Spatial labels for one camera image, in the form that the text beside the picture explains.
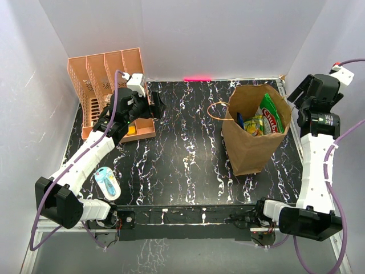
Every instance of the robotic arm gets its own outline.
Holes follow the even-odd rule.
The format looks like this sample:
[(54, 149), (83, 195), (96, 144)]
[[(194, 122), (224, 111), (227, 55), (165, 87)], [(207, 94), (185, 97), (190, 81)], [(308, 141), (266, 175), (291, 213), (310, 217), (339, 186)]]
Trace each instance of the robotic arm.
[[(41, 177), (35, 183), (37, 207), (40, 206), (47, 189), (54, 183), (44, 203), (41, 215), (64, 226), (74, 227), (78, 221), (101, 220), (112, 223), (112, 205), (100, 199), (78, 199), (83, 183), (100, 163), (111, 152), (128, 132), (128, 126), (137, 118), (161, 118), (165, 105), (157, 91), (152, 92), (154, 104), (149, 104), (144, 90), (142, 74), (129, 77), (123, 74), (127, 87), (118, 88), (117, 96), (111, 96), (111, 104), (104, 108), (93, 131), (75, 155), (50, 178)], [(113, 106), (116, 100), (114, 119), (111, 126)]]
[[(282, 233), (323, 241), (342, 230), (340, 217), (327, 189), (323, 160), (334, 139), (340, 135), (340, 118), (331, 113), (354, 74), (335, 65), (330, 75), (308, 75), (288, 97), (298, 111), (303, 147), (302, 188), (295, 207), (262, 198), (256, 204), (256, 217), (275, 222)], [(332, 178), (333, 154), (327, 161), (328, 177)]]

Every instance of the white wall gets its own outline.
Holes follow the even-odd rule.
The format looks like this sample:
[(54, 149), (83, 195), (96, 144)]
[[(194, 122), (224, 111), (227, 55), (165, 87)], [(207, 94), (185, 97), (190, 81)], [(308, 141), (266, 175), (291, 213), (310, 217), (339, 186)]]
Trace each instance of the white wall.
[(18, 273), (34, 184), (59, 168), (78, 100), (68, 56), (38, 1), (0, 1), (0, 49), (0, 269)]
[[(336, 61), (364, 58), (364, 18), (363, 0), (328, 1), (286, 77), (287, 92), (291, 93), (309, 73), (328, 73)], [(355, 73), (355, 78), (332, 110), (341, 118), (341, 133), (365, 119), (365, 63), (349, 64), (346, 68)], [(347, 256), (354, 273), (364, 273), (365, 269), (364, 134), (362, 127), (344, 139), (334, 160), (333, 184), (347, 213)]]
[(286, 74), (325, 0), (39, 0), (71, 57), (141, 47), (151, 80)]

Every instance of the gray floor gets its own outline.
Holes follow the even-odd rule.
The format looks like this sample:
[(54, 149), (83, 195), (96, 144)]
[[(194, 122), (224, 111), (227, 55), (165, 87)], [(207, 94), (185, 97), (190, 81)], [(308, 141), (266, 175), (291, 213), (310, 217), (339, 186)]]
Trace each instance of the gray floor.
[[(327, 273), (335, 264), (329, 240), (298, 242), (303, 258), (314, 272)], [(51, 237), (37, 255), (33, 274), (48, 273), (300, 274), (306, 271), (297, 259), (292, 237), (269, 251), (233, 240), (165, 239), (119, 241), (103, 252), (85, 232), (61, 232)]]

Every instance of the paper bag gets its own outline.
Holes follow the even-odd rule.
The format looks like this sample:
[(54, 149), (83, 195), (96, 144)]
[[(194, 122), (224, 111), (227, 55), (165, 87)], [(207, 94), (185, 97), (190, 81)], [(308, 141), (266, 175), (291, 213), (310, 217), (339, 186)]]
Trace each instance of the paper bag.
[[(243, 119), (255, 116), (266, 93), (270, 95), (278, 110), (285, 132), (252, 136), (237, 124), (237, 113), (239, 112)], [(291, 111), (273, 87), (267, 84), (244, 85), (236, 87), (231, 95), (226, 118), (234, 119), (223, 121), (222, 130), (233, 174), (237, 176), (261, 172), (289, 130)]]

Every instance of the marble tabletop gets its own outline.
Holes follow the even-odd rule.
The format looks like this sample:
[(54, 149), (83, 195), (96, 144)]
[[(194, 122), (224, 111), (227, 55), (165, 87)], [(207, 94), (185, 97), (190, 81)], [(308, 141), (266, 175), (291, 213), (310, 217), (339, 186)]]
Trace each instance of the marble tabletop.
[[(108, 166), (120, 184), (117, 205), (255, 204), (261, 197), (295, 203), (301, 187), (302, 163), (292, 131), (273, 153), (261, 173), (234, 176), (225, 151), (222, 121), (206, 112), (214, 102), (228, 102), (243, 84), (269, 84), (275, 80), (212, 82), (152, 82), (166, 104), (155, 120), (156, 137), (123, 143), (95, 168)], [(225, 107), (211, 113), (224, 116)], [(82, 109), (79, 107), (64, 161), (82, 145)], [(91, 175), (80, 196), (104, 198)]]

